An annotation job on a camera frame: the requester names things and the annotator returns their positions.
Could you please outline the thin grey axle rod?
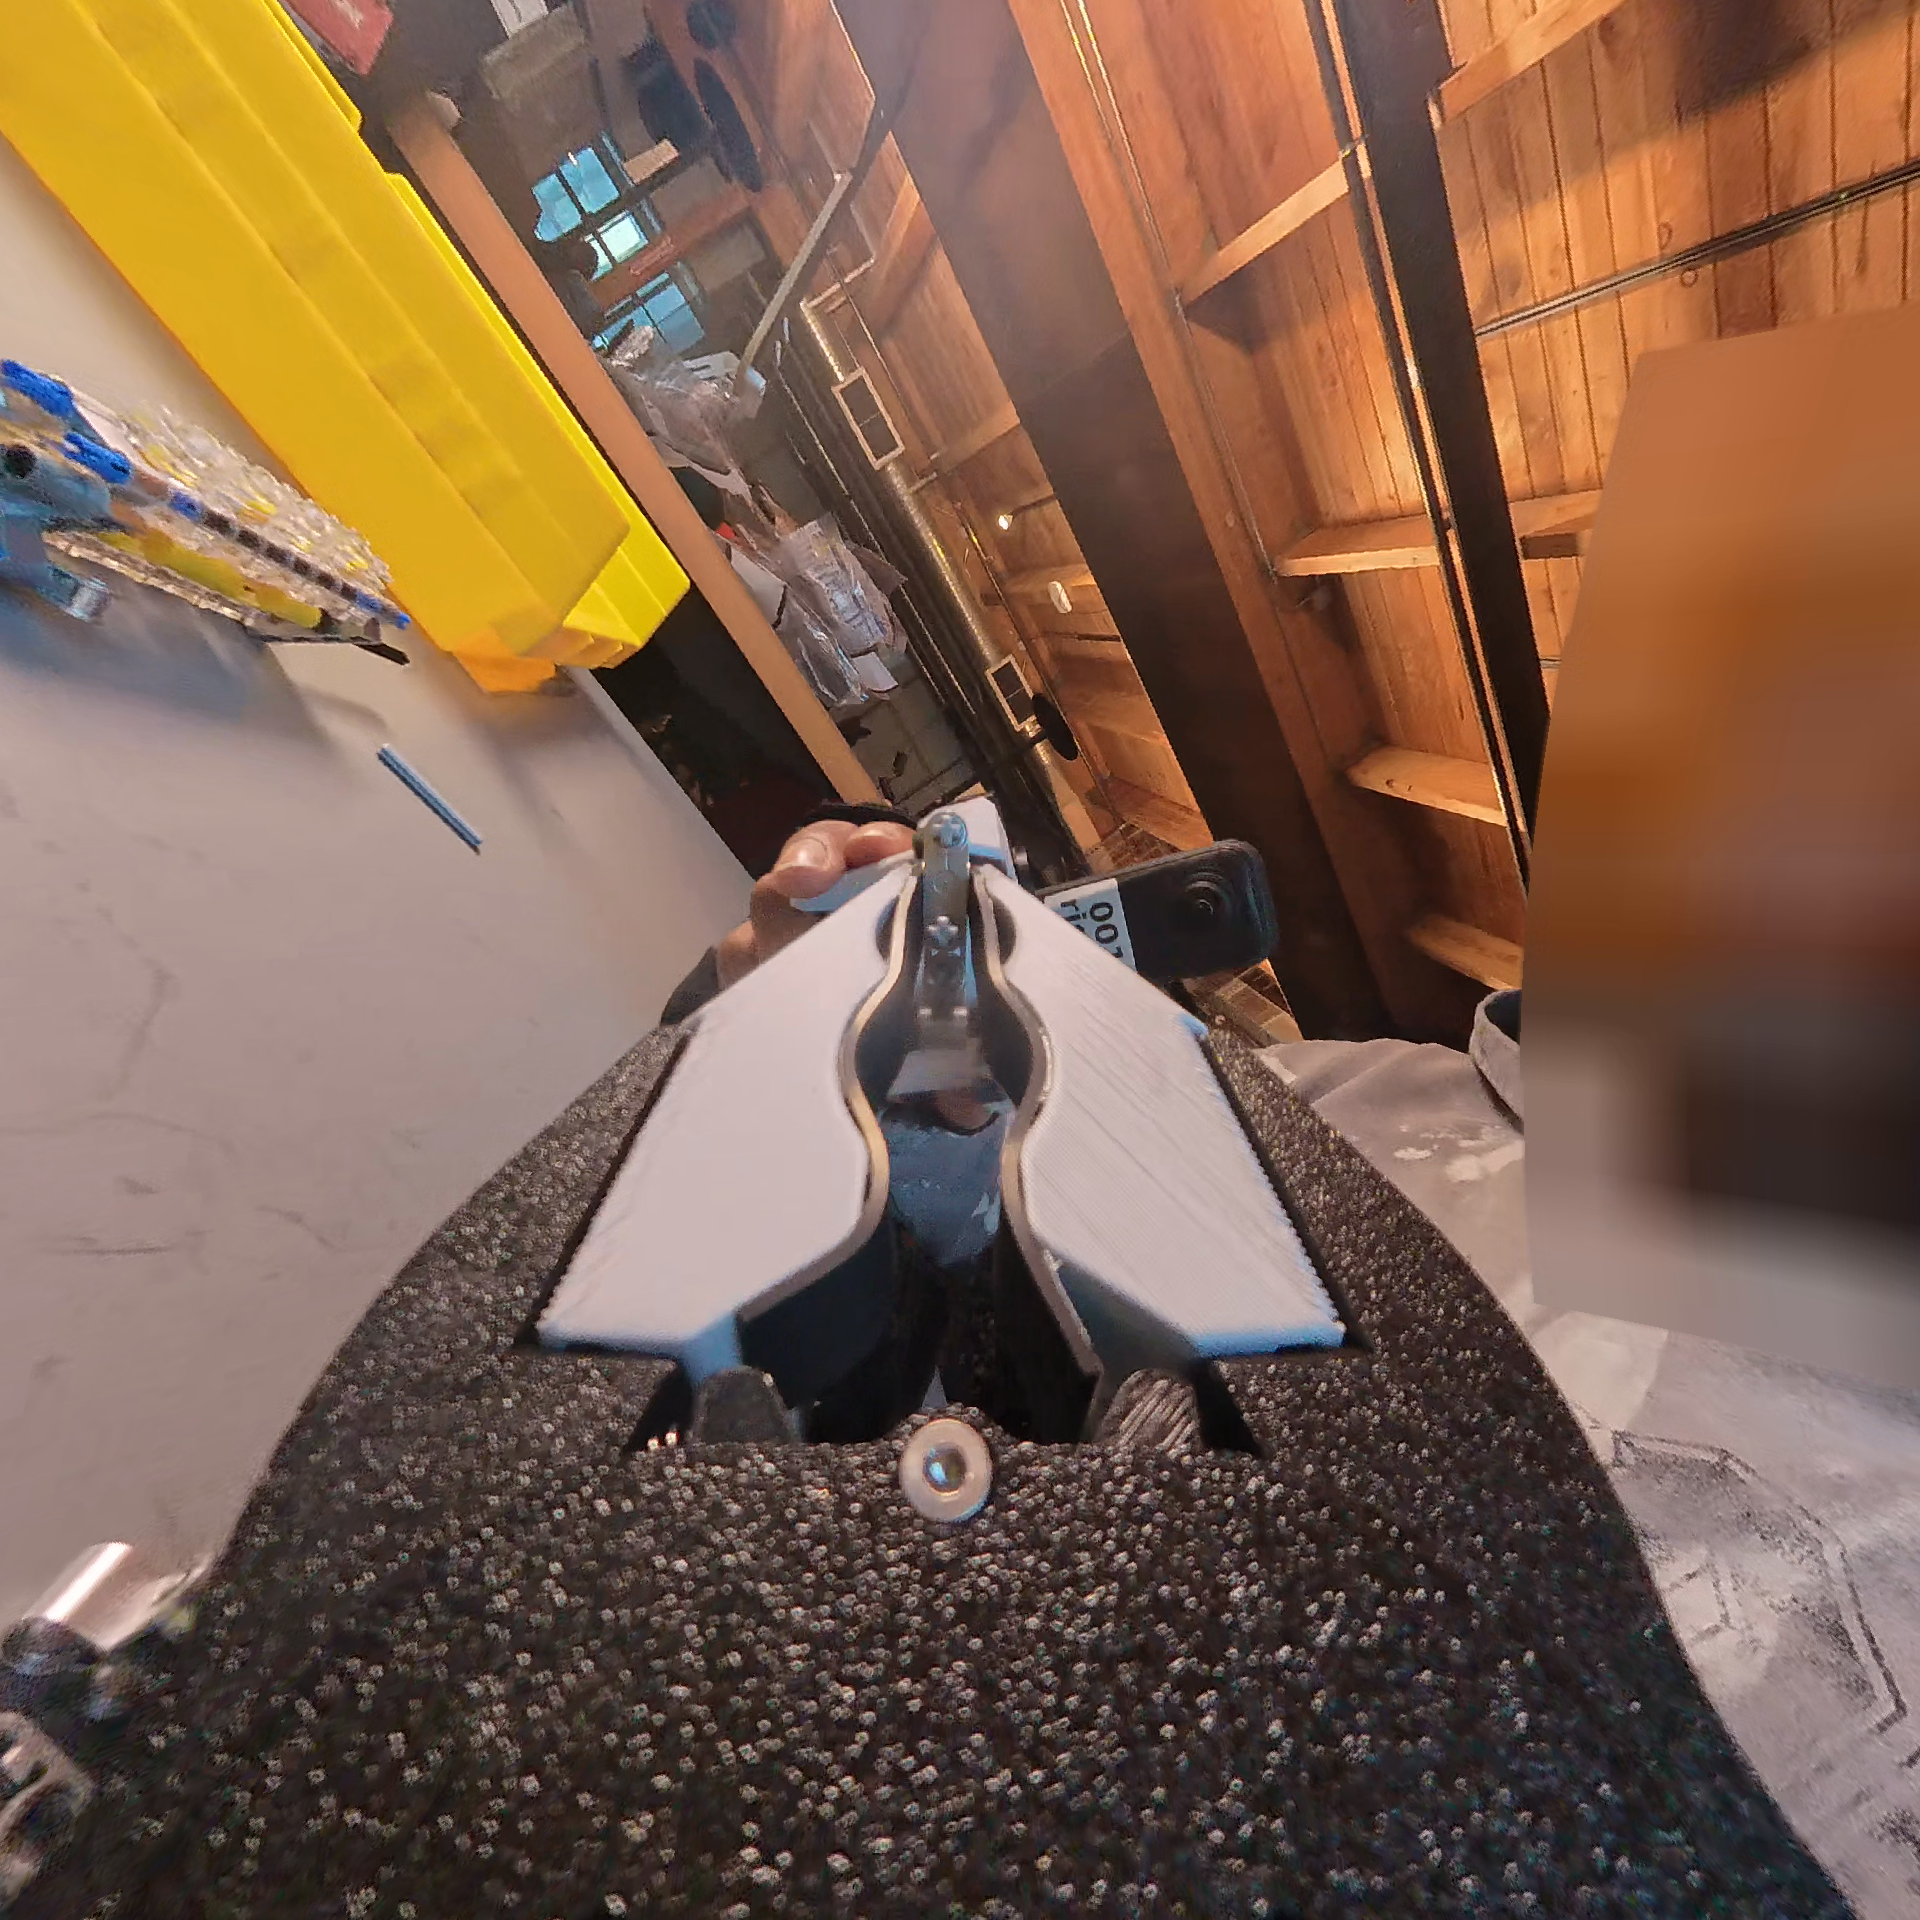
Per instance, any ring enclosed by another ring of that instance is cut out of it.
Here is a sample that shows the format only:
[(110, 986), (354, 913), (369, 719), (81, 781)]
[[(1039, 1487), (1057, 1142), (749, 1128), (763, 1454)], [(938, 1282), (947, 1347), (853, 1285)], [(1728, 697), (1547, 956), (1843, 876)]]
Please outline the thin grey axle rod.
[(482, 832), (395, 746), (381, 741), (375, 757), (467, 851), (482, 851)]

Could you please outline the small yellow parts bin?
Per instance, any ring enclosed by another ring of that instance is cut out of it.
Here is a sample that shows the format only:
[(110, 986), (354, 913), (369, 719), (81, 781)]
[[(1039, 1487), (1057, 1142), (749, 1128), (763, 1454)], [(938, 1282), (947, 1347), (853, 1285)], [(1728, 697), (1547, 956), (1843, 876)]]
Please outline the small yellow parts bin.
[(624, 501), (619, 511), (624, 536), (579, 592), (563, 592), (539, 616), (508, 616), (504, 636), (488, 628), (450, 649), (478, 688), (532, 692), (563, 668), (632, 660), (658, 634), (690, 580), (636, 503)]

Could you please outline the light wooden beam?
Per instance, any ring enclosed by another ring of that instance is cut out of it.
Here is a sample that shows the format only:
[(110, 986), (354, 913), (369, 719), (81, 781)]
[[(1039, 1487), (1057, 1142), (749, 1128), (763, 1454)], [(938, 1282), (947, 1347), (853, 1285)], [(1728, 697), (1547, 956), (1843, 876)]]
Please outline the light wooden beam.
[(694, 503), (672, 478), (611, 374), (573, 325), (563, 300), (522, 246), (479, 174), (461, 152), (442, 107), (414, 89), (388, 111), (388, 129), (442, 225), (467, 251), (491, 297), (523, 333), (543, 374), (617, 472), (634, 503), (728, 630), (743, 662), (803, 740), (808, 754), (849, 803), (876, 803), (880, 787), (859, 765), (826, 706), (790, 658), (748, 585)]

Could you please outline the yellow and clear brick model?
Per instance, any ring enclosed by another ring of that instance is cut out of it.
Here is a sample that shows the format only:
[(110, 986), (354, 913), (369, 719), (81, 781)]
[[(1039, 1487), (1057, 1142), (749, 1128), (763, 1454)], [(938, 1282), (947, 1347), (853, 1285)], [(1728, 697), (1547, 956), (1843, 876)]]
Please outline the yellow and clear brick model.
[(124, 414), (1, 361), (1, 580), (74, 619), (119, 582), (255, 641), (344, 646), (407, 665), (411, 625), (371, 541), (210, 429)]

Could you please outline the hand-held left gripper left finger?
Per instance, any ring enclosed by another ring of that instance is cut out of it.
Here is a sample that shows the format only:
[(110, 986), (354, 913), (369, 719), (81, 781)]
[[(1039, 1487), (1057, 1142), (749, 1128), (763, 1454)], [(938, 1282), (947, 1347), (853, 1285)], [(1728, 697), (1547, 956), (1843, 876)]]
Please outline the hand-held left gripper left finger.
[(546, 1350), (916, 1412), (938, 1292), (899, 1266), (880, 1115), (919, 1041), (916, 872), (877, 872), (680, 1036), (536, 1320)]

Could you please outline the person's right hand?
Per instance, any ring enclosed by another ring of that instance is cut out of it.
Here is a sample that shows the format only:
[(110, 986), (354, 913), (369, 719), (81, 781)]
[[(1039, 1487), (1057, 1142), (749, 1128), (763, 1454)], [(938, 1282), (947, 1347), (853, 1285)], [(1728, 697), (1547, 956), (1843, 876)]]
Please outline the person's right hand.
[(812, 929), (823, 916), (803, 902), (826, 896), (843, 876), (912, 851), (913, 827), (899, 819), (821, 819), (797, 827), (774, 865), (752, 886), (748, 917), (716, 946), (720, 989), (756, 972)]

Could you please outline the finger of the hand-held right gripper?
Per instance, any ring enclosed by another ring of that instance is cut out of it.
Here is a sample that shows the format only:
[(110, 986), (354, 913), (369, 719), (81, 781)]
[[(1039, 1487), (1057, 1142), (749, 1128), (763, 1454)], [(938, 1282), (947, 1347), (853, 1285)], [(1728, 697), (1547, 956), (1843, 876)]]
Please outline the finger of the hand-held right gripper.
[(866, 865), (845, 868), (831, 886), (796, 900), (796, 912), (833, 913), (876, 886), (894, 886), (897, 889), (901, 878), (912, 880), (916, 876), (918, 856), (912, 851), (899, 851)]
[(930, 810), (916, 827), (916, 864), (922, 876), (947, 873), (968, 880), (992, 868), (1016, 880), (1014, 845), (1002, 816), (988, 796), (968, 796)]

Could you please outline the clear plastic bags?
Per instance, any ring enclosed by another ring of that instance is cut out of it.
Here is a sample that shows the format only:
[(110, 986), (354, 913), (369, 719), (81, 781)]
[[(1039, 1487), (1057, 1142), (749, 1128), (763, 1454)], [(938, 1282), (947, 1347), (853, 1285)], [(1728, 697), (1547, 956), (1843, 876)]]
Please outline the clear plastic bags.
[(847, 722), (891, 693), (903, 637), (880, 582), (831, 518), (796, 519), (743, 466), (760, 374), (731, 350), (674, 354), (636, 322), (595, 355), (828, 714)]

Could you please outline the large yellow parts bin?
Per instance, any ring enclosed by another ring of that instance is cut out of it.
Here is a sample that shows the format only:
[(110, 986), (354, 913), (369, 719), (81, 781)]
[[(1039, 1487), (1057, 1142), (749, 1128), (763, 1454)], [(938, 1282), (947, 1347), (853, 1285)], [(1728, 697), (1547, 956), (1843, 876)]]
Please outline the large yellow parts bin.
[(442, 651), (617, 548), (629, 491), (280, 4), (4, 4), (1, 123)]

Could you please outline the grey brick beam assembly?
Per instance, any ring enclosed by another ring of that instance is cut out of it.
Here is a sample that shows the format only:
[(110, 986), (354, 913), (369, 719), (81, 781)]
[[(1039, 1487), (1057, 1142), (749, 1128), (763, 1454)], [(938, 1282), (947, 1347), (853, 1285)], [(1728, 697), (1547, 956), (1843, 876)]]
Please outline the grey brick beam assembly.
[(959, 806), (938, 808), (918, 829), (918, 946), (912, 1046), (891, 1095), (963, 1092), (981, 1077), (972, 928), (972, 838)]

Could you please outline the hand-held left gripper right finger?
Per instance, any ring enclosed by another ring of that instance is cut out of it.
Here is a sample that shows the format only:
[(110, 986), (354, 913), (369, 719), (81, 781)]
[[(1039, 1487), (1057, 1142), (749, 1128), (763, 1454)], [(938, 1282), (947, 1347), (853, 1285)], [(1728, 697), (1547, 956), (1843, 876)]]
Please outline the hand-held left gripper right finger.
[(1002, 1219), (1094, 1409), (1140, 1372), (1344, 1345), (1203, 1023), (999, 872), (977, 1031), (1014, 1102)]

